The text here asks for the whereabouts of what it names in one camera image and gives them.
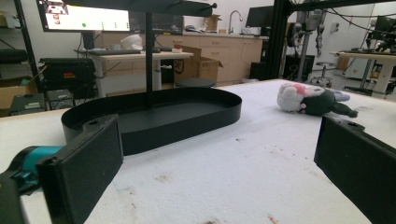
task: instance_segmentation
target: teal object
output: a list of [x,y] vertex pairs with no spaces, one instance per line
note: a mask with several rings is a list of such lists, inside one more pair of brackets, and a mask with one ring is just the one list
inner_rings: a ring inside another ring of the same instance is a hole
[[36,147],[25,156],[21,169],[12,176],[12,179],[17,183],[20,195],[30,195],[40,188],[35,164],[41,159],[55,154],[61,148],[62,147]]
[[26,86],[29,82],[30,82],[30,80],[24,78],[24,79],[21,81],[21,85],[20,85],[20,86]]
[[59,151],[62,147],[37,147],[26,157],[22,170],[31,171],[34,175],[38,175],[35,163],[46,156],[50,156]]

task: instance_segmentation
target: office chair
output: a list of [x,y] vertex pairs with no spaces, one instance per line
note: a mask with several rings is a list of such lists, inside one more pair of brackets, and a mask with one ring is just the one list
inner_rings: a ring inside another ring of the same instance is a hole
[[332,79],[330,77],[326,77],[326,65],[328,66],[335,66],[335,63],[317,63],[317,65],[323,65],[322,69],[322,75],[320,77],[312,77],[311,78],[311,83],[313,83],[313,80],[316,80],[317,84],[321,84],[320,82],[323,80],[327,80],[326,87],[330,88],[332,86]]

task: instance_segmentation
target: sink faucet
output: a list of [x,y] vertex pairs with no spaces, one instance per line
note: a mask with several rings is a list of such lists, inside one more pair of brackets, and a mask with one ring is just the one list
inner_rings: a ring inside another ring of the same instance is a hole
[[229,21],[229,23],[228,23],[228,34],[233,33],[233,27],[231,27],[231,19],[233,18],[233,14],[234,14],[235,12],[237,12],[237,13],[239,14],[239,20],[240,20],[240,21],[243,21],[242,16],[241,16],[241,13],[239,13],[237,10],[234,10],[234,11],[231,13],[231,15],[230,15],[230,21]]

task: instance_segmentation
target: white table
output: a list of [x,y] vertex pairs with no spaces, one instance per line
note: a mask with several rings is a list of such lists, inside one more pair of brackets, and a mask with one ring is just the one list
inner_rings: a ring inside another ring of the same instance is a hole
[[373,88],[372,96],[376,98],[385,98],[385,91],[387,89],[390,77],[392,76],[393,66],[396,65],[396,55],[349,52],[330,52],[330,54],[348,58],[373,59],[376,60],[377,63],[381,63],[381,75],[379,76],[378,82]]
[[[193,54],[188,52],[181,53],[172,53],[172,52],[161,52],[161,53],[153,53],[152,59],[155,61],[155,67],[153,72],[153,82],[154,82],[154,90],[159,91],[162,89],[161,84],[161,60],[165,59],[185,59],[191,57]],[[91,55],[94,66],[95,66],[95,75],[96,75],[96,84],[99,91],[99,97],[106,97],[107,91],[106,86],[108,85],[118,85],[121,84],[124,80],[120,80],[119,83],[113,83],[111,81],[110,84],[107,84],[107,80],[103,71],[103,62],[138,62],[146,60],[146,53],[141,54],[123,54],[123,55],[106,55],[106,56],[95,56]]]
[[[285,82],[222,88],[243,98],[240,120],[125,157],[86,223],[370,223],[314,163],[321,118],[277,106]],[[349,94],[353,121],[396,147],[396,104]],[[64,145],[63,112],[0,119],[0,172],[25,147]],[[50,223],[42,192],[22,200],[31,223]]]

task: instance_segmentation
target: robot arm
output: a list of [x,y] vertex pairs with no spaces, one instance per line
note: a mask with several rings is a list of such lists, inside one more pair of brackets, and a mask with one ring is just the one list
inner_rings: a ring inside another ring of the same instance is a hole
[[324,20],[326,19],[326,12],[325,11],[322,11],[321,12],[322,14],[321,14],[321,22],[320,22],[320,25],[317,27],[317,33],[318,33],[318,36],[317,36],[317,50],[318,50],[318,56],[320,56],[321,55],[321,47],[322,47],[322,34],[323,34],[323,31],[324,31],[324,25],[323,25],[323,23],[324,23]]

